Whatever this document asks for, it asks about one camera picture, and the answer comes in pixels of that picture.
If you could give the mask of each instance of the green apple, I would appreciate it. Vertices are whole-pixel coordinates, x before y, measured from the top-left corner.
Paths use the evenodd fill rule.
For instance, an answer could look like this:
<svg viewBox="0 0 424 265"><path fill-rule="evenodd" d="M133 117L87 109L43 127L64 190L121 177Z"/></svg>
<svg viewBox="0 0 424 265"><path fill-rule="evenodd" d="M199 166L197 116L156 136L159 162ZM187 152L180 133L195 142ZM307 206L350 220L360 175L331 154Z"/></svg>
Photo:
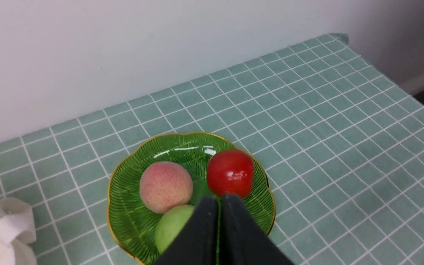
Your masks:
<svg viewBox="0 0 424 265"><path fill-rule="evenodd" d="M158 222L155 231L155 245L163 253L173 242L192 215L194 206L181 205L167 211Z"/></svg>

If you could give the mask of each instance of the tomato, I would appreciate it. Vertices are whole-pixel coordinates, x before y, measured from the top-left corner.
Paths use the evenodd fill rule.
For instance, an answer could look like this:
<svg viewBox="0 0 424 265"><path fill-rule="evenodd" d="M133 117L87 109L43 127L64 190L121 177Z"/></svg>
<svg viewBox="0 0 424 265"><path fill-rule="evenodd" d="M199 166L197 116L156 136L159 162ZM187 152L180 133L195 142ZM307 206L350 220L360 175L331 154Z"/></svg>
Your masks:
<svg viewBox="0 0 424 265"><path fill-rule="evenodd" d="M238 150L212 156L207 165L207 186L218 196L226 193L246 198L253 189L253 160Z"/></svg>

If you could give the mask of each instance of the gold plate rim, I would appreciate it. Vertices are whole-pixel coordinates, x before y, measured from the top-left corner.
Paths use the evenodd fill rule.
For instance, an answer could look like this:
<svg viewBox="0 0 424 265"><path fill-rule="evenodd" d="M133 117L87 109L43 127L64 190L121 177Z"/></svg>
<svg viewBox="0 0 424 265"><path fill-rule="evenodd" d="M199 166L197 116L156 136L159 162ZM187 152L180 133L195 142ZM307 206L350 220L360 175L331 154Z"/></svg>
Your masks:
<svg viewBox="0 0 424 265"><path fill-rule="evenodd" d="M170 135L181 135L181 136L187 136L190 134L206 134L206 135L210 135L210 136L214 136L217 138L220 138L222 140L224 140L225 142L231 144L234 148L248 154L249 156L251 156L257 163L258 166L261 167L261 169L264 171L264 176L266 176L266 186L268 189L269 194L271 194L271 199L272 199L272 203L273 203L273 218L272 218L272 222L271 222L271 226L269 227L269 230L266 232L266 235L269 236L269 233L271 233L271 230L274 226L274 222L276 221L276 201L274 200L274 195L272 194L271 189L269 188L269 179L268 179L268 175L266 174L266 171L264 170L263 165L261 165L261 163L250 153L248 153L247 151L235 146L231 141L225 139L224 137L217 135L217 134L212 134L212 133L207 133L204 131L195 131L195 132L187 132L184 134L180 134L180 133L169 133L169 134L160 134L157 135L155 137L152 137L148 140L146 140L145 142L143 142L140 146L137 147L137 149L135 149L135 151L133 151L131 154L129 154L126 158L124 158L122 161L120 161L120 163L116 166L116 168L112 171L111 177L109 178L109 184L107 186L107 227L109 229L109 232L111 233L111 236L113 237L114 241L116 242L117 245L119 245L119 248L121 248L125 253L127 253L131 258L133 258L134 260L136 260L140 265L145 265L139 258L137 258L135 255L131 254L130 252L128 252L125 247L119 242L119 240L117 239L116 235L114 234L114 232L112 231L112 227L111 227L111 222L109 221L109 206L111 205L111 198L110 198L110 190L111 190L111 182L114 176L114 172L117 171L117 168L127 159L129 159L131 156L133 156L140 148L142 148L146 143L153 141L156 138L160 138L160 137L164 137L164 136L170 136Z"/></svg>

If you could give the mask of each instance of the table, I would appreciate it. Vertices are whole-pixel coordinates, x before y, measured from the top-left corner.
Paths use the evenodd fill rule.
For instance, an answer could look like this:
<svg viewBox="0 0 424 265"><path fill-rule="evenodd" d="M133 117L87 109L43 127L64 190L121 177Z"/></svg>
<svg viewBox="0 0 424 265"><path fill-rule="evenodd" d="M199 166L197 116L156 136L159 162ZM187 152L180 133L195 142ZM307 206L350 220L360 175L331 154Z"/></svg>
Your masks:
<svg viewBox="0 0 424 265"><path fill-rule="evenodd" d="M39 264L134 264L106 226L114 167L207 131L266 168L269 235L297 264L424 264L424 106L323 35L0 143L0 198L33 205Z"/></svg>

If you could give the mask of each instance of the plate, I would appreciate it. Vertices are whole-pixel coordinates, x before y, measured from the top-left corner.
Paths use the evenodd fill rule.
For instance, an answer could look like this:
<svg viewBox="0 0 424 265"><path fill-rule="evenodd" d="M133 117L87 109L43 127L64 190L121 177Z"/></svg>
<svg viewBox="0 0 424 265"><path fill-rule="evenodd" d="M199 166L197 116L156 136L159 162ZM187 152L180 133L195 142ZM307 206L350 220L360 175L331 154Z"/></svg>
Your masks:
<svg viewBox="0 0 424 265"><path fill-rule="evenodd" d="M139 263L152 264L160 256L155 246L155 227L162 215L148 210L140 198L143 171L158 161L182 165L194 183L190 204L195 205L203 195L212 195L206 182L209 159L230 149L240 150L230 141L206 132L163 134L143 143L116 167L109 181L107 226L116 243ZM276 204L264 168L251 158L253 190L243 202L260 228L269 234L276 218Z"/></svg>

